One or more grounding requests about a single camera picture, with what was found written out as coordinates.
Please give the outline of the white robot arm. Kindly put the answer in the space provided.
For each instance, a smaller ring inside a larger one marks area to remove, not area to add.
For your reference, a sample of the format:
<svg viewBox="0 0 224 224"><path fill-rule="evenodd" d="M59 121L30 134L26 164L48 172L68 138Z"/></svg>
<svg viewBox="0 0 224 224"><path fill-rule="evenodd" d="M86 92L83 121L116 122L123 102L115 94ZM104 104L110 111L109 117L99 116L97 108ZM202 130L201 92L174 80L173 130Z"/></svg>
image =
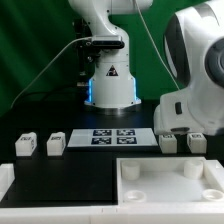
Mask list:
<svg viewBox="0 0 224 224"><path fill-rule="evenodd" d="M90 28L87 45L96 50L88 106L128 109L141 103L129 71L129 36L109 21L114 14L139 13L153 0L68 0ZM160 97L154 133L224 132L224 0L209 0L176 12L164 47L171 77L185 88Z"/></svg>

